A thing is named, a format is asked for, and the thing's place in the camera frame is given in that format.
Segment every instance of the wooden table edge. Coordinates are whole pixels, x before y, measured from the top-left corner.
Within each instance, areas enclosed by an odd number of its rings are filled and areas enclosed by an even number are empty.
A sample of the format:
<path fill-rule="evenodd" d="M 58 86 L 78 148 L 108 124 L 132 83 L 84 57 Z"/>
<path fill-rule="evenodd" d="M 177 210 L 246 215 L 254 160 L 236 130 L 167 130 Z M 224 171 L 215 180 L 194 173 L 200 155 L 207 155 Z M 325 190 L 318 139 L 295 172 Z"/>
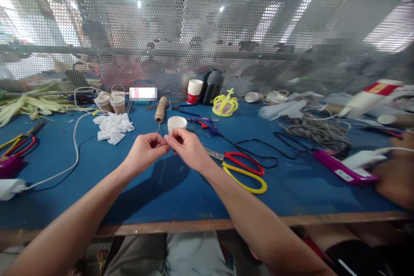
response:
<path fill-rule="evenodd" d="M 321 215 L 286 216 L 280 219 L 287 226 L 304 226 L 323 223 L 353 223 L 370 221 L 409 220 L 414 217 L 404 211 L 387 211 L 378 213 L 332 213 Z M 135 235 L 151 233 L 177 233 L 234 229 L 230 219 L 182 221 L 182 222 L 155 222 L 125 225 L 100 226 L 96 236 Z M 22 243 L 33 240 L 42 229 L 34 230 L 1 230 L 0 242 Z"/>

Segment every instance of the blue work table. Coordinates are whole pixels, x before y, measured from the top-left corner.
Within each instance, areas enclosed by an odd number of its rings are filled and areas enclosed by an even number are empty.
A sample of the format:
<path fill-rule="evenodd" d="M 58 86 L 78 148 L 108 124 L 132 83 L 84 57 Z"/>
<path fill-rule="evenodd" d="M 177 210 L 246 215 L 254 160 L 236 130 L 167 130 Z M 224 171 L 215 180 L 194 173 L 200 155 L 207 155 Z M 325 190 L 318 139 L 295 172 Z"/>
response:
<path fill-rule="evenodd" d="M 211 107 L 184 109 L 219 119 L 215 123 L 217 128 L 231 141 L 257 138 L 293 155 L 293 151 L 273 135 L 275 131 L 284 130 L 277 123 L 257 116 L 261 106 L 259 103 L 241 102 L 239 109 L 229 118 L 216 116 Z M 139 134 L 158 129 L 154 121 L 155 110 L 146 111 L 145 107 L 132 106 L 130 120 L 135 130 L 126 133 L 126 137 L 117 145 L 97 140 L 99 127 L 92 122 L 94 116 L 81 119 L 76 134 L 80 153 L 77 167 L 33 190 L 15 195 L 10 201 L 0 202 L 0 240 L 13 240 L 11 236 L 20 241 L 30 240 L 114 170 L 126 157 Z M 76 120 L 81 115 L 83 113 L 74 112 L 73 116 L 50 116 L 54 122 L 47 121 L 39 131 L 39 143 L 25 157 L 27 166 L 16 178 L 35 183 L 69 168 L 75 162 L 72 136 Z M 175 110 L 166 111 L 160 134 L 167 134 L 166 119 L 174 115 L 189 117 Z M 0 129 L 0 142 L 4 143 L 26 132 L 33 125 L 34 122 L 30 122 L 28 116 L 19 116 Z M 201 129 L 199 124 L 189 123 L 187 129 L 195 132 L 203 145 L 211 150 L 220 153 L 237 151 L 223 138 L 213 137 L 207 129 Z M 354 151 L 389 145 L 387 137 L 361 131 L 357 126 L 353 127 L 349 137 Z M 301 143 L 312 145 L 303 138 L 298 139 Z M 376 193 L 372 186 L 360 188 L 346 184 L 309 153 L 301 154 L 297 160 L 289 160 L 255 142 L 249 142 L 245 147 L 257 154 L 279 159 L 276 168 L 265 169 L 263 179 L 268 190 L 257 197 L 288 225 L 388 220 L 405 216 L 401 208 Z M 260 162 L 265 165 L 273 163 L 271 160 Z M 251 178 L 235 174 L 247 186 L 259 185 Z M 98 234 L 232 227 L 229 214 L 213 188 L 171 151 L 128 185 L 104 218 Z"/>

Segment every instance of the white bottle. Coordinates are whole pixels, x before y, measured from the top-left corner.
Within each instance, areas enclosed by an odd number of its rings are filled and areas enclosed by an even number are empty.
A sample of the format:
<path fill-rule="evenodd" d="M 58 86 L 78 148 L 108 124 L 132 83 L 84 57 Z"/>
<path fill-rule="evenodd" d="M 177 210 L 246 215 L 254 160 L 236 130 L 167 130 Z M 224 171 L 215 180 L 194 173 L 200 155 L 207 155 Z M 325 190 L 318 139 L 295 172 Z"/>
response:
<path fill-rule="evenodd" d="M 346 107 L 338 113 L 338 116 L 357 119 L 401 85 L 403 85 L 401 81 L 380 79 L 351 98 Z"/>

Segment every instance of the hand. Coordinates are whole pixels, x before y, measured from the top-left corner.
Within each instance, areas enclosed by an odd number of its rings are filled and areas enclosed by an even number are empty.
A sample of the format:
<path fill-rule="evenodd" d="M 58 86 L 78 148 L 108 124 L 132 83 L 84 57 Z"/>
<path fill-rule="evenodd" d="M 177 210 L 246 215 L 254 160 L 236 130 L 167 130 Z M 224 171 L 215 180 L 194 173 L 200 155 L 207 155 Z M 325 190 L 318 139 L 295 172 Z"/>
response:
<path fill-rule="evenodd" d="M 169 150 L 169 145 L 160 134 L 139 135 L 121 166 L 137 176 Z"/>
<path fill-rule="evenodd" d="M 183 143 L 180 144 L 176 138 L 180 138 Z M 165 135 L 164 139 L 190 168 L 201 172 L 202 169 L 215 165 L 196 134 L 182 128 L 176 128 L 172 132 L 172 136 Z"/>

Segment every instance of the tangled rope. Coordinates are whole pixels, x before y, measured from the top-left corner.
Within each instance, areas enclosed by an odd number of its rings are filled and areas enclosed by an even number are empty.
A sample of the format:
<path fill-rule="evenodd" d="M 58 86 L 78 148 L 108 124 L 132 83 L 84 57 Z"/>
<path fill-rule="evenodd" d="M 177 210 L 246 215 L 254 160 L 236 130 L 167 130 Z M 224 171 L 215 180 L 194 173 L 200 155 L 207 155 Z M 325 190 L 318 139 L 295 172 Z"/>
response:
<path fill-rule="evenodd" d="M 286 126 L 283 126 L 277 120 L 276 122 L 289 134 L 304 137 L 329 149 L 341 151 L 349 146 L 347 129 L 338 124 L 323 119 L 314 119 L 312 117 L 313 115 L 304 113 L 302 119 L 286 118 L 287 121 L 293 123 Z"/>

